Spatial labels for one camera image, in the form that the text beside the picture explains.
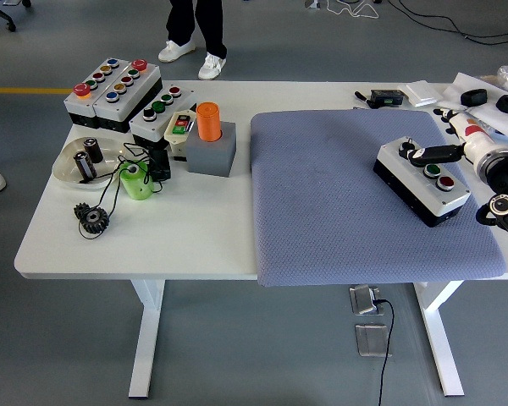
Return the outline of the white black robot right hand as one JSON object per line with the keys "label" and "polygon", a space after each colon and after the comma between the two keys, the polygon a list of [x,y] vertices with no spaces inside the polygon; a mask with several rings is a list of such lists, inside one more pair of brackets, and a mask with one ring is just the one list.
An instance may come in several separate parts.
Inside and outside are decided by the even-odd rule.
{"label": "white black robot right hand", "polygon": [[508,155],[508,145],[495,143],[480,124],[469,114],[446,108],[436,108],[435,115],[441,117],[450,127],[449,134],[455,134],[458,145],[431,146],[408,151],[406,158],[415,166],[458,162],[465,157],[476,169],[486,167],[489,162]]}

